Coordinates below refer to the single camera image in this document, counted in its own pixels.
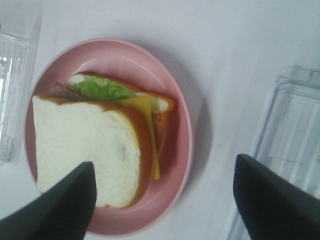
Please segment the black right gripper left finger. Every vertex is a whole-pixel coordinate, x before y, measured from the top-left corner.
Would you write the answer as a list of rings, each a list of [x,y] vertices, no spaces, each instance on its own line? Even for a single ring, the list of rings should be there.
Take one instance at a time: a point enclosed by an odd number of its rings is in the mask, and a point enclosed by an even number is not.
[[[94,165],[83,162],[40,197],[0,221],[2,240],[82,240],[97,199]]]

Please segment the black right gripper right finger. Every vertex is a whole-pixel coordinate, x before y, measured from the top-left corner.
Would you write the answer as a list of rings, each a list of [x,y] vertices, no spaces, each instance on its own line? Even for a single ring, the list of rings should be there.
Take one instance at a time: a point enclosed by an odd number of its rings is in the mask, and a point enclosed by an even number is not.
[[[233,196],[253,240],[318,240],[320,201],[247,154],[238,154]]]

